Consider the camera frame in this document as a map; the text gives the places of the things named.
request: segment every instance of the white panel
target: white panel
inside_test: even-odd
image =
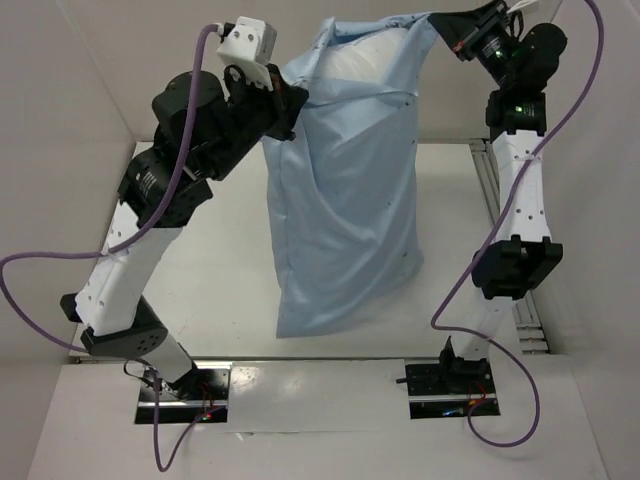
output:
[[[151,139],[151,99],[174,76],[191,68],[198,32],[206,23],[235,22],[239,16],[267,21],[278,30],[272,61],[284,66],[310,45],[320,22],[336,17],[372,21],[399,13],[460,11],[484,0],[60,0],[70,6],[127,122],[139,139]],[[549,21],[561,0],[543,0],[527,16],[529,26]],[[205,68],[222,75],[210,48]],[[493,81],[478,62],[462,63],[439,41],[422,73],[421,135],[424,138],[487,136],[484,109]]]
[[[234,364],[229,423],[254,433],[395,428],[409,412],[406,386],[395,384],[404,377],[402,360]]]
[[[531,390],[521,372],[506,359],[493,358],[501,417],[478,419],[477,426],[496,440],[513,440],[526,432],[532,417]],[[543,401],[540,430],[526,445],[495,450],[478,442],[464,419],[409,420],[406,397],[388,392],[398,386],[383,367],[372,395],[384,394],[385,408],[371,399],[372,424],[382,431],[320,431],[298,434],[229,434],[219,425],[198,426],[184,442],[167,479],[214,477],[221,480],[274,478],[320,480],[465,479],[606,480],[571,370],[560,356],[529,357]],[[327,396],[340,395],[347,362],[334,371],[314,372],[306,381],[327,386]],[[368,374],[375,378],[374,371]],[[353,378],[354,386],[363,386]],[[112,480],[157,478],[151,427],[133,424],[139,383],[122,374],[120,365],[71,365],[63,369],[47,416],[29,480]],[[253,405],[252,418],[273,414],[275,398]],[[323,396],[308,398],[306,408],[319,418],[342,415],[337,403]],[[278,413],[284,423],[287,408]],[[402,421],[387,421],[390,411],[407,408]],[[299,413],[291,412],[292,417]],[[166,461],[184,425],[162,425],[160,444]]]
[[[138,220],[129,204],[119,203],[102,250],[109,250],[138,233]],[[96,337],[131,328],[144,287],[181,231],[181,228],[153,228],[129,248],[98,260],[75,297],[76,313],[85,325],[91,326]]]
[[[503,133],[493,142],[499,171],[500,211],[504,211],[511,187],[525,164],[529,153],[535,151],[542,139],[536,132],[520,131],[515,135]],[[509,213],[496,235],[496,240],[511,240],[519,235],[524,242],[541,242],[551,238],[544,212],[542,185],[542,152],[527,170],[513,200]]]
[[[640,15],[640,0],[629,0],[633,8],[636,9],[636,12]]]
[[[0,4],[0,256],[26,249],[98,248],[131,137],[82,43],[53,1]],[[6,268],[18,302],[70,340],[58,301],[90,262]],[[27,476],[66,361],[0,297],[0,478]]]
[[[640,471],[640,413],[628,408],[640,396],[640,16],[627,0],[597,4],[606,28],[602,68],[591,96],[545,153],[549,225],[565,259],[537,305],[552,347],[573,358],[611,479],[627,480]],[[569,44],[548,91],[550,125],[582,89],[596,46],[584,1],[564,2],[556,21]]]

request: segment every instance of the white pillow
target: white pillow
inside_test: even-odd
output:
[[[318,63],[316,75],[380,83],[407,32],[404,28],[389,28],[329,47]]]

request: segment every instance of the white enclosure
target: white enclosure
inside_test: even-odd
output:
[[[634,362],[640,342],[640,260],[634,249],[640,242],[635,212],[640,204],[640,5],[637,0],[596,2],[607,31],[602,69],[582,110],[545,152],[549,222],[554,239],[565,245],[565,259],[535,295],[557,355],[524,359],[540,382],[543,422],[538,436],[522,449],[503,452],[480,445],[461,420],[406,422],[406,392],[387,385],[401,374],[400,360],[385,360],[374,368],[370,362],[327,368],[321,364],[304,374],[292,363],[287,368],[293,373],[283,373],[276,365],[265,367],[264,375],[297,375],[300,385],[283,384],[276,392],[256,390],[262,395],[256,399],[240,398],[227,428],[199,427],[166,478],[638,478],[640,414],[632,405],[640,395]],[[282,66],[307,48],[326,17],[374,20],[484,3],[4,2],[0,255],[99,248],[136,141],[153,134],[150,101],[171,78],[190,68],[203,24],[234,21],[240,15],[268,21],[278,30],[273,61]],[[569,37],[560,70],[547,90],[549,124],[555,125],[584,85],[596,31],[583,0],[541,0],[537,11],[525,17],[529,26],[551,20]],[[222,66],[214,51],[209,49],[205,69],[220,75]],[[364,333],[275,341],[271,320],[278,290],[275,274],[268,278],[265,273],[272,269],[265,244],[266,206],[253,208],[263,196],[260,188],[266,188],[256,151],[241,164],[237,176],[214,186],[219,198],[199,212],[197,226],[176,242],[154,275],[147,293],[167,317],[163,320],[199,356],[437,355],[444,336],[426,326],[422,329],[416,319],[424,316],[426,325],[488,232],[488,215],[466,143],[487,136],[484,108],[493,89],[478,62],[459,62],[441,41],[425,63],[421,137],[438,140],[439,145],[421,146],[418,166],[424,278],[412,285],[413,291],[400,292],[395,307],[386,305],[386,311],[378,312],[399,316],[405,330],[380,320],[363,327]],[[444,139],[462,144],[442,145],[447,143]],[[243,195],[250,198],[244,201]],[[239,268],[234,271],[213,257],[206,257],[204,266],[201,257],[189,258],[189,252],[203,252],[209,245],[229,249]],[[51,333],[71,340],[74,325],[61,313],[58,301],[62,294],[81,288],[91,268],[90,261],[25,261],[7,267],[6,273],[25,310]],[[218,276],[221,271],[227,276]],[[264,306],[264,311],[242,302],[242,291],[234,286],[242,282],[242,291],[261,292],[264,298],[254,305]],[[207,285],[220,289],[224,301],[216,304],[207,298]],[[462,311],[462,305],[454,306],[445,322],[455,321]],[[232,316],[235,324],[220,319]],[[238,319],[245,322],[238,325]],[[518,348],[511,319],[500,338]],[[151,430],[132,421],[138,385],[122,376],[121,365],[62,367],[69,362],[67,352],[34,334],[4,300],[0,347],[0,478],[156,478]],[[492,362],[503,415],[478,424],[487,435],[512,439],[531,420],[530,390],[504,357],[494,352]],[[340,406],[333,399],[318,400],[314,382],[341,384],[349,376],[359,383],[349,394],[338,396]],[[371,400],[366,392],[378,397]],[[280,417],[277,425],[261,423],[282,413],[278,395],[291,402],[286,404],[291,416]],[[256,416],[263,400],[265,414]],[[334,415],[338,408],[347,408],[340,411],[343,417]],[[97,412],[99,421],[88,420]],[[308,423],[314,415],[324,428]],[[371,417],[381,418],[371,423]],[[305,420],[291,423],[291,418]],[[162,429],[165,455],[181,429]],[[227,434],[260,431],[269,433],[251,438]],[[306,433],[273,433],[293,431]]]

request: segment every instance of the red wire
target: red wire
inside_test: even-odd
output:
[[[207,382],[203,382],[202,385],[200,386],[200,388],[202,389],[202,392],[204,393],[204,395],[206,397],[209,397],[209,406],[213,408],[213,395],[211,394],[211,386]]]
[[[207,391],[205,390],[205,388],[202,385],[199,385],[199,387],[200,387],[200,390],[202,390],[202,409],[201,409],[202,413],[201,414],[204,414],[205,406],[207,404]]]
[[[485,390],[485,388],[482,386],[482,384],[480,382],[476,382],[476,385],[478,386],[478,388],[480,389],[480,391],[482,392],[482,398],[480,400],[484,400],[485,398],[487,398],[487,391]]]

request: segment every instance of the black joint housing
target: black joint housing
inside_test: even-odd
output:
[[[173,167],[164,153],[155,147],[136,155],[125,172],[118,195],[138,215],[138,228],[147,223],[162,201]],[[178,188],[156,228],[181,228],[187,225],[195,209],[213,197],[205,178],[195,180],[183,172]]]
[[[451,337],[447,339],[439,358],[440,380],[447,386],[449,393],[467,394],[469,385],[483,382],[490,372],[486,359],[471,361],[456,357],[451,344]]]
[[[64,295],[60,299],[60,306],[69,320],[78,322],[80,317],[76,312],[75,296],[75,293]],[[136,360],[158,348],[167,335],[167,328],[141,297],[130,329],[96,337],[93,329],[87,327],[80,340],[91,356]]]
[[[530,130],[544,136],[547,131],[547,106],[544,93],[521,95],[496,90],[489,97],[486,124],[493,142],[502,133],[515,135],[518,130]]]
[[[471,274],[473,284],[482,289],[487,299],[519,300],[542,283],[562,256],[562,245],[552,243],[548,237],[542,242],[523,242],[514,235],[487,249]]]

